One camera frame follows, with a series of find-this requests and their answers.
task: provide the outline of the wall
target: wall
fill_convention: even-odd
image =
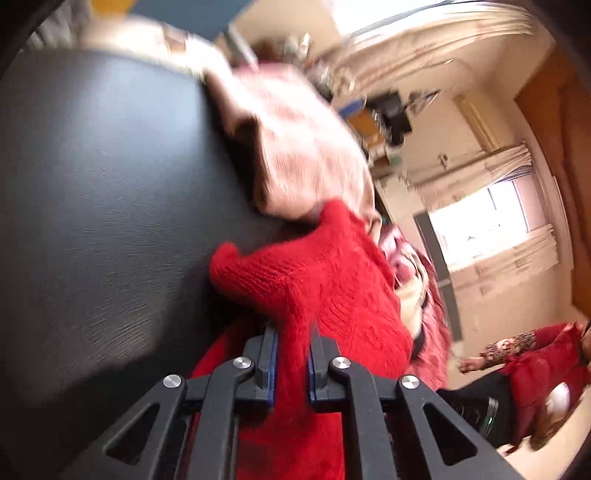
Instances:
[[[505,52],[489,83],[504,97],[513,99],[539,68],[554,45],[552,35],[538,22],[533,35],[513,35],[507,39]]]
[[[528,68],[531,70],[531,74],[537,68],[537,66],[530,65]],[[527,76],[524,72],[521,72],[519,77],[525,78],[525,81],[527,81],[529,78],[529,76]],[[489,79],[488,94],[494,98],[496,108],[502,112],[507,124],[514,131],[515,140],[524,140],[530,149],[536,174],[540,181],[544,206],[546,208],[546,217],[549,218],[550,222],[554,226],[554,235],[558,244],[560,268],[557,270],[556,274],[560,278],[560,281],[557,284],[557,288],[559,290],[557,295],[557,317],[569,318],[571,311],[570,272],[573,268],[573,251],[570,240],[569,226],[566,220],[566,215],[564,214],[560,193],[557,190],[554,178],[550,173],[550,169],[540,148],[538,140],[536,139],[529,124],[525,120],[525,117],[521,113],[513,98],[507,96],[508,91],[505,88],[506,85],[500,85],[496,83],[497,79],[498,76]]]
[[[313,40],[310,51],[315,55],[341,41],[322,0],[256,0],[234,25],[250,44],[265,37],[309,33]]]
[[[555,323],[556,269],[557,265],[477,307],[460,307],[465,355],[477,355],[495,340]]]
[[[413,133],[406,135],[401,155],[415,183],[443,172],[437,159],[440,154],[446,154],[450,166],[456,166],[482,150],[448,92],[411,117],[411,123]]]
[[[500,147],[518,142],[518,135],[507,122],[503,111],[497,105],[495,95],[490,91],[486,83],[473,85],[463,92],[463,96],[476,106]]]

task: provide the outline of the pink blanket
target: pink blanket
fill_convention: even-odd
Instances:
[[[254,202],[267,215],[315,221],[339,198],[377,243],[381,217],[353,134],[308,80],[286,64],[206,72],[226,133],[255,144]]]
[[[408,267],[398,254],[409,244],[396,226],[382,229],[379,247],[383,250],[394,273],[401,280],[409,275]],[[418,359],[410,362],[405,373],[413,374],[425,382],[432,390],[447,386],[447,360],[452,344],[445,321],[445,309],[437,286],[437,274],[431,261],[415,249],[429,277],[427,302],[423,308],[423,331],[425,343]]]

